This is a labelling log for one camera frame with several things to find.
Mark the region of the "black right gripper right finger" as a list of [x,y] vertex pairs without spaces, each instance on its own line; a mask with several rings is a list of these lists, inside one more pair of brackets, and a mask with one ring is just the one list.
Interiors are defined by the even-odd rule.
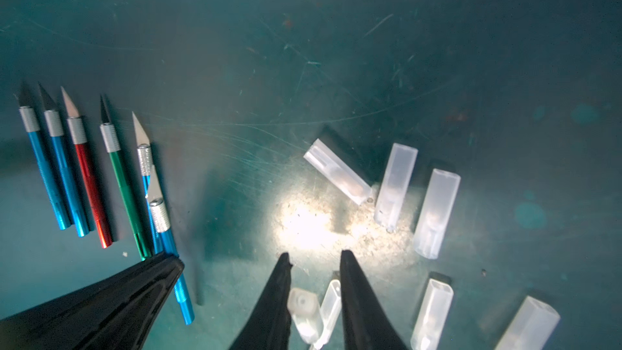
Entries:
[[350,250],[341,252],[340,277],[345,348],[407,349]]

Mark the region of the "green carving knife capped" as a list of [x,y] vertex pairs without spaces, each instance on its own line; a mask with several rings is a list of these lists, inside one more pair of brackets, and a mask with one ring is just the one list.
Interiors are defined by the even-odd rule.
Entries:
[[139,257],[144,261],[150,258],[152,254],[147,245],[135,198],[126,174],[116,127],[112,123],[105,98],[102,95],[100,95],[100,119],[100,132],[105,143],[106,152],[109,154],[115,178],[118,183],[121,200],[126,210],[134,242],[139,252]]

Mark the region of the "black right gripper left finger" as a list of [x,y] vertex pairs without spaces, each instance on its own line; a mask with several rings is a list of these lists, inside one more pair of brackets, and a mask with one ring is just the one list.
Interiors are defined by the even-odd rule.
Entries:
[[281,254],[246,325],[230,349],[288,349],[292,325],[288,310],[292,267],[289,254]]

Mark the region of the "translucent white knife cap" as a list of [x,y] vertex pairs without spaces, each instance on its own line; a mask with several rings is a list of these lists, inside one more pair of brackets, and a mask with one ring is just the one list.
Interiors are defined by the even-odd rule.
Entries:
[[372,187],[320,139],[312,143],[304,159],[356,205],[372,196]]

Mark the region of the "short blue carving knife capped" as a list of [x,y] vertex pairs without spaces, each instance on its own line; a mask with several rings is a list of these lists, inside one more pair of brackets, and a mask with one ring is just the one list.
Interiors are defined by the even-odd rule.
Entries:
[[[155,231],[159,235],[163,246],[158,253],[164,251],[166,254],[173,254],[179,257],[170,218],[168,216],[168,210],[165,205],[165,198],[154,165],[152,165],[150,169],[150,182],[147,188],[146,199],[156,229]],[[186,284],[186,278],[183,274],[179,276],[177,283],[174,285],[174,293],[185,324],[191,325],[192,322],[194,322],[194,309],[190,299],[190,292]]]

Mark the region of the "blue carving knife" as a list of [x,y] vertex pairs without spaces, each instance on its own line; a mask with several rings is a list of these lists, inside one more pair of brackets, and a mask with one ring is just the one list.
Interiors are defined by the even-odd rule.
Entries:
[[78,186],[76,185],[75,174],[67,155],[66,137],[58,105],[41,83],[38,84],[38,88],[44,109],[46,125],[58,165],[58,172],[63,182],[63,190],[68,202],[68,211],[78,237],[83,238],[89,234],[89,226]]
[[37,166],[39,168],[46,193],[48,194],[53,213],[56,221],[58,222],[58,227],[61,230],[65,230],[71,226],[70,217],[66,210],[66,205],[63,201],[57,178],[50,163],[50,155],[46,150],[45,143],[40,134],[41,127],[36,111],[34,110],[32,93],[26,82],[22,82],[17,95],[17,100],[19,103],[19,113],[32,145]]

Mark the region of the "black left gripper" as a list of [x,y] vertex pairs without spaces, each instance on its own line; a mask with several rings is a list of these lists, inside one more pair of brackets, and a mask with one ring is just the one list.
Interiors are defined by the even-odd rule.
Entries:
[[1,320],[2,349],[141,349],[185,269],[160,253]]

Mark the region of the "red carving knife capped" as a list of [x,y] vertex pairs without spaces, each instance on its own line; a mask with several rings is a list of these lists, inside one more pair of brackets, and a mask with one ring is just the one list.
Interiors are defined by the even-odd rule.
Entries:
[[75,147],[82,180],[92,210],[92,216],[100,239],[100,244],[103,249],[107,249],[113,244],[113,237],[92,163],[92,157],[88,148],[84,122],[78,108],[75,106],[64,87],[61,87],[61,93],[66,107],[66,122]]

